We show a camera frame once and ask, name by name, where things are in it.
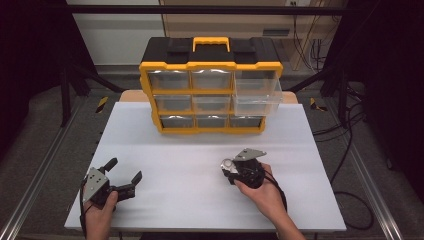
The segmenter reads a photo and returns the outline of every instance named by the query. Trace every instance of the white surface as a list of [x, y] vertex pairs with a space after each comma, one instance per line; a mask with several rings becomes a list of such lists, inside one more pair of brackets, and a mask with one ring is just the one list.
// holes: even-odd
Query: white surface
[[[116, 103], [91, 166], [111, 158], [111, 184], [143, 179], [136, 197], [118, 203], [112, 227], [128, 231], [275, 231], [220, 164], [249, 147], [266, 151], [302, 231], [345, 230], [302, 105], [282, 104], [262, 134], [161, 135], [149, 103]], [[78, 196], [65, 227], [80, 229]]]
[[[92, 5], [159, 5], [157, 0], [67, 0]], [[139, 65], [151, 37], [164, 37], [160, 14], [73, 14], [95, 65]]]

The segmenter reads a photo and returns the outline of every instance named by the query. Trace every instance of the wall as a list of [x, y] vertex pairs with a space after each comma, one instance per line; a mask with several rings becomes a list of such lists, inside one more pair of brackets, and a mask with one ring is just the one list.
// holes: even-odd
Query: wall
[[[68, 4], [159, 5], [157, 0], [67, 0]], [[151, 37], [163, 37], [161, 15], [74, 14], [96, 66], [138, 65]]]

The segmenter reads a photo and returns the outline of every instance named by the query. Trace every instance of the gray floor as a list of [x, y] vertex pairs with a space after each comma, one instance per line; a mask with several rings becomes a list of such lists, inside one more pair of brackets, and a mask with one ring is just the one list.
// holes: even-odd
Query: gray floor
[[[134, 76], [106, 76], [126, 88], [139, 88]], [[282, 87], [287, 88], [299, 80], [302, 75], [288, 75]], [[48, 239], [44, 235], [81, 236], [81, 233], [63, 227], [68, 215], [68, 208], [74, 201], [81, 179], [89, 166], [92, 154], [96, 151], [96, 142], [106, 126], [114, 102], [119, 95], [92, 84], [93, 90], [88, 98], [79, 99], [83, 106], [76, 115], [73, 124], [53, 159], [52, 165], [43, 182], [25, 222], [20, 229], [21, 239]], [[336, 124], [330, 111], [312, 110], [310, 98], [315, 98], [318, 106], [324, 106], [333, 99], [320, 97], [319, 83], [297, 93], [300, 103], [304, 105], [311, 130], [326, 129]], [[102, 113], [95, 113], [101, 97], [109, 96]], [[0, 224], [4, 226], [27, 187], [31, 183], [38, 166], [49, 149], [61, 122], [60, 89], [53, 88], [35, 96], [30, 102], [30, 113], [22, 125], [21, 132], [12, 148], [0, 162], [0, 192], [2, 207], [0, 208]], [[424, 206], [419, 201], [401, 172], [389, 170], [386, 157], [373, 135], [368, 124], [360, 121], [354, 126], [354, 144], [358, 148], [368, 170], [375, 180], [387, 206], [405, 239], [424, 239]], [[329, 139], [340, 134], [318, 136], [316, 140]], [[321, 158], [329, 178], [334, 173], [344, 151], [345, 143], [341, 137], [331, 141], [317, 142]], [[335, 191], [348, 191], [362, 199], [367, 199], [359, 178], [352, 166], [351, 156], [340, 170], [333, 184]], [[364, 226], [370, 220], [366, 208], [351, 197], [338, 195], [339, 205], [345, 221]], [[125, 236], [136, 236], [125, 233]], [[306, 233], [309, 239], [313, 235]], [[386, 239], [375, 219], [373, 226], [366, 231], [348, 228], [346, 232], [319, 234], [318, 239]]]

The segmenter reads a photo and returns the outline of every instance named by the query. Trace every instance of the aluminum rail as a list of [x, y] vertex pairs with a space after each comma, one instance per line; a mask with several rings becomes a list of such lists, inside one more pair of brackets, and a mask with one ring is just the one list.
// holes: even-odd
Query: aluminum rail
[[344, 16], [363, 9], [339, 7], [196, 6], [196, 5], [44, 5], [43, 10], [78, 14], [231, 14], [231, 15], [320, 15]]
[[[327, 98], [325, 98], [324, 100], [326, 105], [328, 106], [328, 109], [333, 115], [334, 120], [338, 121], [337, 113], [336, 113], [337, 107], [336, 107], [335, 100], [334, 99], [329, 100]], [[349, 142], [349, 136], [350, 135], [348, 133], [343, 135], [343, 140], [346, 146]], [[353, 160], [352, 165], [355, 168], [356, 174], [358, 174], [359, 181], [361, 182], [362, 187], [364, 188], [365, 194], [367, 195], [368, 200], [371, 204], [371, 207], [374, 210], [374, 214], [377, 217], [378, 222], [380, 223], [381, 229], [386, 235], [386, 239], [402, 240], [403, 236], [395, 220], [393, 219], [393, 216], [390, 213], [390, 210], [387, 207], [383, 196], [378, 190], [377, 185], [372, 179], [371, 174], [368, 172], [368, 169], [366, 168], [364, 161], [362, 160], [362, 157], [359, 154], [359, 151], [353, 142], [350, 146], [349, 151]]]
[[85, 103], [85, 100], [77, 98], [76, 102], [74, 103], [74, 107], [72, 111], [73, 114], [71, 118], [69, 119], [68, 123], [64, 127], [61, 127], [59, 129], [55, 139], [53, 140], [53, 143], [50, 145], [49, 150], [44, 156], [44, 159], [41, 162], [41, 165], [38, 167], [38, 170], [35, 176], [33, 177], [27, 190], [25, 191], [24, 196], [22, 197], [18, 206], [15, 208], [15, 211], [12, 213], [11, 217], [9, 218], [9, 220], [7, 221], [7, 223], [4, 225], [3, 229], [1, 230], [0, 232], [1, 240], [13, 240], [18, 235], [19, 230], [22, 227], [22, 224], [24, 223], [29, 211], [31, 210], [31, 207], [33, 206], [38, 194], [41, 191], [42, 185], [47, 176], [49, 168], [56, 156], [57, 150], [60, 148], [62, 141], [65, 138], [66, 133], [69, 131], [69, 128], [72, 125], [72, 122], [75, 116], [77, 115], [81, 107], [84, 105], [84, 103]]

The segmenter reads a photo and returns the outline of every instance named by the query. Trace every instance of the human hand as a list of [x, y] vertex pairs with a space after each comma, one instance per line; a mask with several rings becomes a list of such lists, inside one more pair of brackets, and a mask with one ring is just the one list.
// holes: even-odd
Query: human hand
[[118, 192], [113, 191], [109, 194], [103, 208], [96, 206], [91, 201], [84, 204], [87, 240], [105, 240], [109, 238], [112, 213], [117, 201]]
[[[265, 163], [261, 163], [261, 165], [268, 177], [272, 179], [272, 176], [269, 176], [269, 174], [272, 174], [271, 166]], [[287, 214], [279, 190], [268, 179], [265, 179], [262, 186], [257, 189], [249, 188], [237, 180], [234, 183], [244, 195], [256, 204], [259, 211], [271, 221], [274, 221], [282, 214]]]

